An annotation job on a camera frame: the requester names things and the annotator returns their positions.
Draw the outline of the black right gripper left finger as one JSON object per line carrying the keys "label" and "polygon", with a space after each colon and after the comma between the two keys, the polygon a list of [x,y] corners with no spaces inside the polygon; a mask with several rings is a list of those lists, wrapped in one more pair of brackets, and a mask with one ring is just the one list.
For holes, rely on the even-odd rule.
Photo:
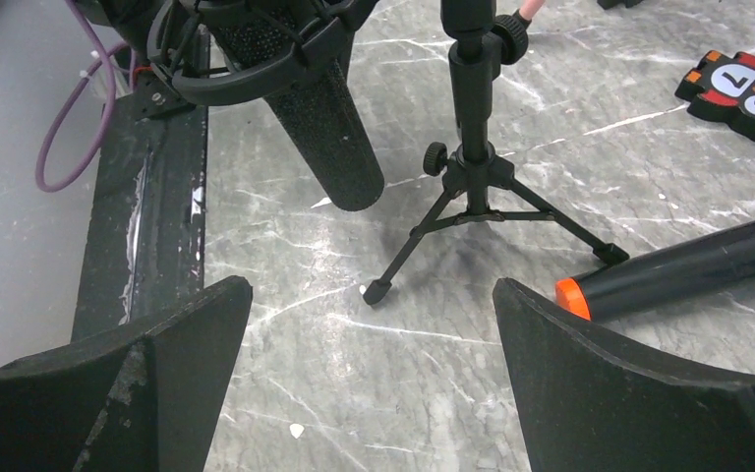
{"label": "black right gripper left finger", "polygon": [[253,301],[184,304],[0,368],[0,471],[200,471]]}

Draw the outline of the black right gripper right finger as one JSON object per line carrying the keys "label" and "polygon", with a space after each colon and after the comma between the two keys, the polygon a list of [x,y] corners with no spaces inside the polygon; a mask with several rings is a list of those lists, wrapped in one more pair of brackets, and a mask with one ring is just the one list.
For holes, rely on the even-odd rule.
{"label": "black right gripper right finger", "polygon": [[522,283],[493,291],[535,471],[755,471],[755,375],[580,319]]}

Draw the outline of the black silver-grille microphone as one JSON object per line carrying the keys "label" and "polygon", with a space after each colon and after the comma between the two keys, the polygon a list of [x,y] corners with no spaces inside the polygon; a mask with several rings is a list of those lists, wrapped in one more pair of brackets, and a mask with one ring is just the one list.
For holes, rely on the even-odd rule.
{"label": "black silver-grille microphone", "polygon": [[[263,20],[212,34],[240,70],[262,64],[293,44]],[[352,46],[353,39],[345,38],[335,61],[312,83],[264,100],[331,202],[360,211],[380,198],[384,178],[347,85]]]}

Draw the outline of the black orange-tipped microphone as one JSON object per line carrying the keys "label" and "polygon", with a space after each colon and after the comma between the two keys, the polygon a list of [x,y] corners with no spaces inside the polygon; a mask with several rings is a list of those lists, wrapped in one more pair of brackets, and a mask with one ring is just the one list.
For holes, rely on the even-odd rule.
{"label": "black orange-tipped microphone", "polygon": [[590,322],[722,291],[755,279],[755,220],[559,280],[558,306]]}

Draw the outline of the black shock mount tripod stand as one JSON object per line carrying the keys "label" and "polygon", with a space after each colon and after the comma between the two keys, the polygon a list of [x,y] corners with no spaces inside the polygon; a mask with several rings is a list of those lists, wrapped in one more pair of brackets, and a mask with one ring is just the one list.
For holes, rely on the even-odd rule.
{"label": "black shock mount tripod stand", "polygon": [[[372,1],[169,1],[157,12],[146,40],[153,72],[185,100],[227,106],[312,83],[337,58],[373,12]],[[284,53],[238,69],[212,32],[263,20],[293,41]],[[442,181],[436,202],[415,226],[384,273],[364,292],[370,305],[380,302],[425,235],[481,221],[549,220],[591,247],[603,263],[628,258],[519,182],[513,164],[499,156],[488,135],[493,84],[505,65],[528,48],[523,26],[500,15],[492,1],[444,1],[443,30],[452,39],[447,54],[459,146],[434,142],[423,169]]]}

